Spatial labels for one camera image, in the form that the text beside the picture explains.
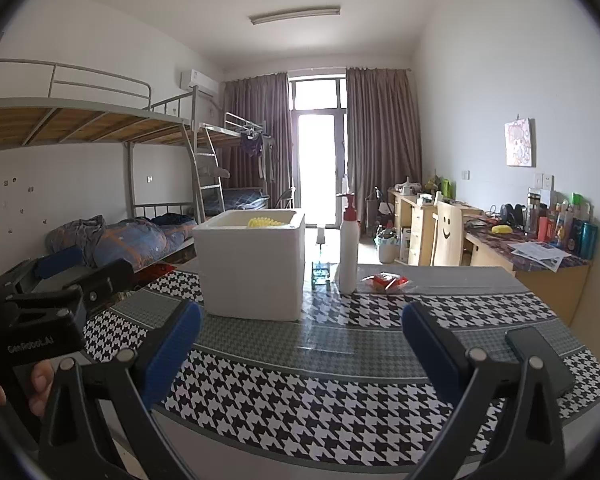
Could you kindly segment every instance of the glass door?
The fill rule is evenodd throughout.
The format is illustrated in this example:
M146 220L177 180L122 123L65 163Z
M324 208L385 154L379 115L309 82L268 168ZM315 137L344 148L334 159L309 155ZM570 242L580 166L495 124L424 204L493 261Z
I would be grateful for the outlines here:
M290 82L295 202L309 226L337 228L342 222L336 193L346 190L344 83L341 76Z

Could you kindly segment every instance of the electrical outlet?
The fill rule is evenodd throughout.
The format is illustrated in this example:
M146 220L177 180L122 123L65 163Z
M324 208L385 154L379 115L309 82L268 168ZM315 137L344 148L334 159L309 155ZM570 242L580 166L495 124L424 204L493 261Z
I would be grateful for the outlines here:
M553 188L554 188L554 176L545 173L542 176L542 189L551 191Z

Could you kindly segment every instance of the white bottle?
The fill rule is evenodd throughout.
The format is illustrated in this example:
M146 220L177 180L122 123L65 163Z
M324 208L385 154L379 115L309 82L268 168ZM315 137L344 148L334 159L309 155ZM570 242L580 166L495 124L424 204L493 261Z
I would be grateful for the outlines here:
M358 284L358 243L360 242L360 225L354 205L354 194L346 196L349 205L344 210L344 218L340 226L340 263L338 264L338 289L341 294L351 294Z

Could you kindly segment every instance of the white foam container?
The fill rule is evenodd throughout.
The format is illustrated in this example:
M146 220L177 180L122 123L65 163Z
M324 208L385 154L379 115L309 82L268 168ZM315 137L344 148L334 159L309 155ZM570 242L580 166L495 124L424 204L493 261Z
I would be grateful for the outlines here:
M285 224L247 227L257 217ZM206 311L247 319L299 319L304 280L302 211L225 211L197 225L193 239Z

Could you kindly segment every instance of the metal bolt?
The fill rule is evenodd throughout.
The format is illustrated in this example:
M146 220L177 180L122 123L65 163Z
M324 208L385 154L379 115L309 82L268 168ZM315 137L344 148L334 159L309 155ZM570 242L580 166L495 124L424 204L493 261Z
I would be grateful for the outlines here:
M542 370L544 367L544 361L539 358L537 355L532 355L529 358L529 366L531 366L535 370Z
M485 352L482 348L473 347L469 350L469 357L474 361L482 362L487 359L487 352Z
M60 361L60 369L64 371L71 370L71 368L73 368L74 365L75 361L70 357L66 357L65 359L62 359L62 361Z
M123 348L116 355L116 359L121 363L126 363L131 361L136 356L136 353L131 348Z

